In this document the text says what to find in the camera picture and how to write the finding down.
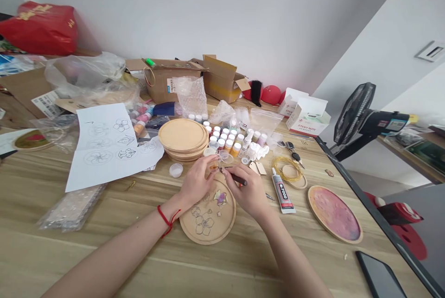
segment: red bag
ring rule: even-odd
[[[72,54],[77,47],[77,24],[74,8],[27,1],[17,9],[18,15],[0,22],[0,34],[31,54]]]

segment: smartphone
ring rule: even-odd
[[[356,252],[374,298],[407,298],[393,270],[384,262],[363,252]]]

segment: light switch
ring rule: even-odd
[[[432,41],[415,57],[427,60],[429,62],[436,62],[443,56],[445,56],[445,43]]]

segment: red string bracelet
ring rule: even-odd
[[[161,206],[158,205],[158,212],[159,212],[159,214],[161,215],[162,219],[166,222],[166,224],[167,224],[168,227],[169,227],[168,231],[165,232],[165,233],[162,235],[161,239],[163,239],[167,234],[170,233],[170,231],[171,231],[172,228],[173,228],[173,223],[175,222],[175,217],[176,217],[176,215],[177,215],[180,211],[181,211],[181,209],[179,209],[179,210],[173,215],[172,221],[169,222],[169,221],[167,220],[167,218],[164,216],[164,214],[162,213],[162,211],[161,211]]]

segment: black fan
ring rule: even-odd
[[[374,92],[375,85],[367,82],[359,85],[346,101],[335,125],[334,147],[342,146],[335,155],[338,161],[353,155],[382,133],[400,131],[408,122],[408,114],[369,109]],[[351,142],[357,133],[362,136]]]

